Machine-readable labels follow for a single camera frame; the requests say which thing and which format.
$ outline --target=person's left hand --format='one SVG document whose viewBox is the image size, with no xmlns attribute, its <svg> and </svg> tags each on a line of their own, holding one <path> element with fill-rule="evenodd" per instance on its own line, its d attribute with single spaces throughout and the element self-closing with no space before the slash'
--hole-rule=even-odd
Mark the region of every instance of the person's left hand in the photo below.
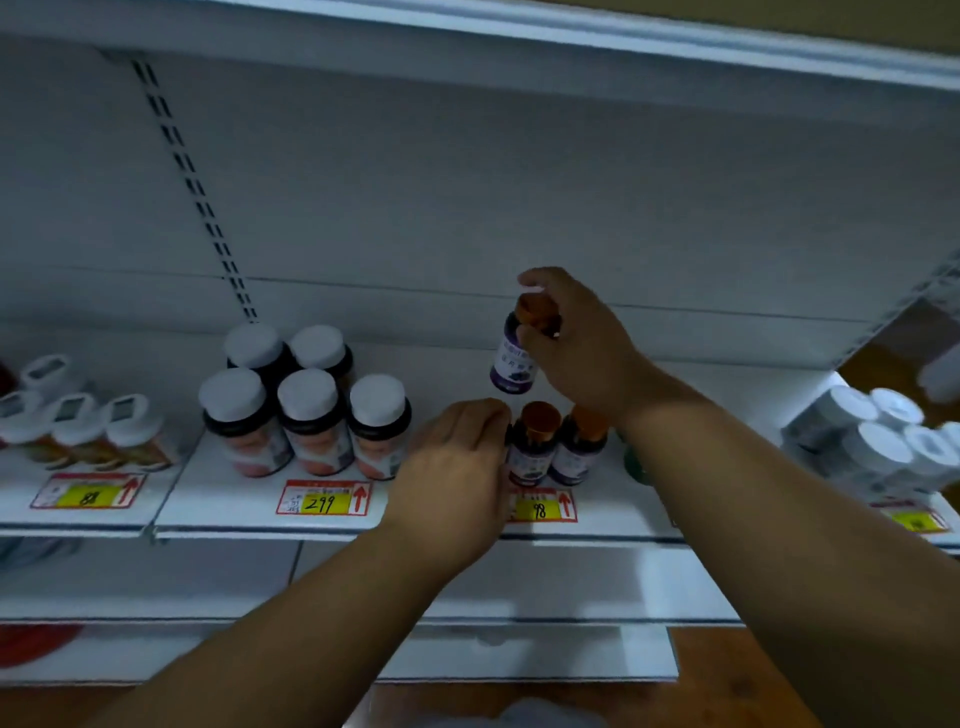
<svg viewBox="0 0 960 728">
<path fill-rule="evenodd" d="M 438 575 L 451 579 L 503 530 L 510 497 L 501 465 L 510 408 L 500 400 L 451 404 L 425 426 L 390 486 L 380 526 L 402 531 Z"/>
</svg>

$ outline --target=white bottle cap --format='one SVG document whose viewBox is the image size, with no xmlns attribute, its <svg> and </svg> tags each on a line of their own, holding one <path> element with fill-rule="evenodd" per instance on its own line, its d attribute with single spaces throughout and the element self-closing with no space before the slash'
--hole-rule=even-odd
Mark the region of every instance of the white bottle cap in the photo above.
<svg viewBox="0 0 960 728">
<path fill-rule="evenodd" d="M 66 395 L 54 402 L 53 429 L 54 440 L 72 448 L 96 440 L 104 434 L 103 416 L 100 405 L 93 395 L 78 392 Z"/>
<path fill-rule="evenodd" d="M 337 405 L 337 382 L 322 369 L 301 369 L 280 382 L 276 396 L 291 420 L 319 420 Z"/>
<path fill-rule="evenodd" d="M 24 388 L 39 392 L 45 402 L 79 392 L 88 382 L 77 363 L 65 353 L 51 353 L 34 359 L 20 370 Z"/>
<path fill-rule="evenodd" d="M 870 399 L 880 411 L 879 422 L 888 427 L 903 429 L 907 425 L 922 425 L 924 411 L 906 395 L 879 387 L 871 390 Z"/>
<path fill-rule="evenodd" d="M 841 440 L 853 460 L 871 473 L 902 470 L 913 461 L 913 452 L 897 432 L 877 423 L 860 423 Z"/>
<path fill-rule="evenodd" d="M 960 454 L 936 430 L 920 425 L 903 429 L 903 439 L 913 449 L 910 471 L 920 475 L 939 475 L 960 468 Z"/>
<path fill-rule="evenodd" d="M 125 395 L 103 408 L 107 439 L 118 448 L 133 448 L 156 437 L 163 428 L 163 415 L 144 395 Z"/>
<path fill-rule="evenodd" d="M 23 445 L 50 433 L 52 411 L 43 396 L 29 389 L 0 399 L 0 439 L 8 445 Z"/>
<path fill-rule="evenodd" d="M 269 324 L 241 324 L 233 327 L 224 339 L 224 353 L 237 367 L 264 367 L 276 360 L 281 352 L 283 340 Z"/>
<path fill-rule="evenodd" d="M 834 425 L 848 425 L 851 421 L 873 422 L 880 416 L 868 395 L 846 384 L 827 389 L 817 399 L 817 409 Z"/>
<path fill-rule="evenodd" d="M 251 369 L 224 369 L 200 385 L 200 406 L 220 423 L 245 420 L 266 400 L 267 390 Z"/>
<path fill-rule="evenodd" d="M 390 375 L 366 375 L 350 388 L 350 410 L 367 427 L 396 422 L 406 408 L 403 382 Z"/>
<path fill-rule="evenodd" d="M 290 349 L 304 369 L 329 369 L 347 355 L 344 335 L 338 328 L 323 325 L 299 330 L 290 339 Z"/>
</svg>

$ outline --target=red arrow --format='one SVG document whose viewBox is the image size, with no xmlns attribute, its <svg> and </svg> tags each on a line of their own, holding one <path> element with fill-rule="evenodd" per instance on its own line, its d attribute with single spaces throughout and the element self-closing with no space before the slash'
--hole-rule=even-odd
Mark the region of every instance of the red arrow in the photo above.
<svg viewBox="0 0 960 728">
<path fill-rule="evenodd" d="M 139 484 L 140 481 L 138 478 L 132 477 L 128 480 L 120 492 L 120 499 L 117 501 L 117 505 L 123 505 L 127 501 L 127 496 L 135 492 Z"/>
<path fill-rule="evenodd" d="M 560 501 L 560 505 L 564 507 L 564 518 L 570 518 L 570 496 L 566 493 L 560 493 L 558 500 Z"/>
<path fill-rule="evenodd" d="M 353 506 L 353 512 L 360 513 L 360 503 L 367 497 L 367 491 L 364 490 L 364 487 L 361 485 L 357 490 L 353 491 L 353 497 L 357 499 L 356 505 Z"/>
</svg>

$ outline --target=white plastic container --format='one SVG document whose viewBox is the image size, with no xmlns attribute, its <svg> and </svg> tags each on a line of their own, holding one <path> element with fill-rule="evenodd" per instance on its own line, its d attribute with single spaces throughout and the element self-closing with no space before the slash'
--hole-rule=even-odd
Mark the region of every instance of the white plastic container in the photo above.
<svg viewBox="0 0 960 728">
<path fill-rule="evenodd" d="M 163 415 L 144 395 L 125 395 L 104 406 L 107 439 L 135 468 L 145 473 L 166 470 L 180 456 L 169 434 L 163 431 Z"/>
<path fill-rule="evenodd" d="M 913 461 L 884 481 L 890 495 L 929 499 L 940 490 L 945 477 L 948 482 L 957 478 L 952 473 L 960 473 L 960 453 L 947 438 L 920 425 L 905 427 L 902 435 L 913 451 Z"/>
<path fill-rule="evenodd" d="M 67 395 L 54 402 L 51 434 L 81 463 L 95 471 L 111 471 L 123 464 L 120 451 L 107 439 L 107 425 L 100 405 L 86 392 Z"/>
<path fill-rule="evenodd" d="M 39 393 L 44 403 L 74 392 L 93 393 L 93 382 L 65 353 L 51 353 L 34 359 L 20 370 L 20 384 L 24 389 Z"/>
<path fill-rule="evenodd" d="M 876 421 L 881 425 L 900 432 L 907 425 L 924 423 L 924 411 L 916 402 L 900 392 L 878 387 L 871 390 L 870 399 L 880 411 Z"/>
<path fill-rule="evenodd" d="M 75 462 L 70 450 L 50 434 L 53 406 L 45 405 L 43 396 L 29 389 L 0 399 L 0 438 L 7 445 L 23 448 L 27 457 L 51 471 Z"/>
<path fill-rule="evenodd" d="M 840 432 L 880 416 L 874 401 L 859 390 L 838 384 L 813 401 L 783 429 L 784 437 L 802 448 L 818 450 Z"/>
<path fill-rule="evenodd" d="M 861 423 L 816 459 L 824 478 L 853 496 L 869 500 L 884 493 L 883 481 L 906 468 L 913 452 L 890 427 Z"/>
</svg>

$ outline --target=hand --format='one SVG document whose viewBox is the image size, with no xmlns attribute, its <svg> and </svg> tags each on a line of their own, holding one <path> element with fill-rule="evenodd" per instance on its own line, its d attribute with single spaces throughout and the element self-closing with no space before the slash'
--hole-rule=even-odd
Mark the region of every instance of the hand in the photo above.
<svg viewBox="0 0 960 728">
<path fill-rule="evenodd" d="M 636 350 L 613 312 L 563 268 L 534 268 L 518 280 L 542 286 L 560 308 L 559 338 L 528 326 L 518 328 L 516 335 L 567 398 L 621 426 L 654 391 L 674 381 Z"/>
<path fill-rule="evenodd" d="M 501 469 L 510 416 L 500 400 L 451 404 L 415 438 L 390 486 L 378 527 L 401 530 L 442 579 L 483 556 L 510 515 Z"/>
</svg>

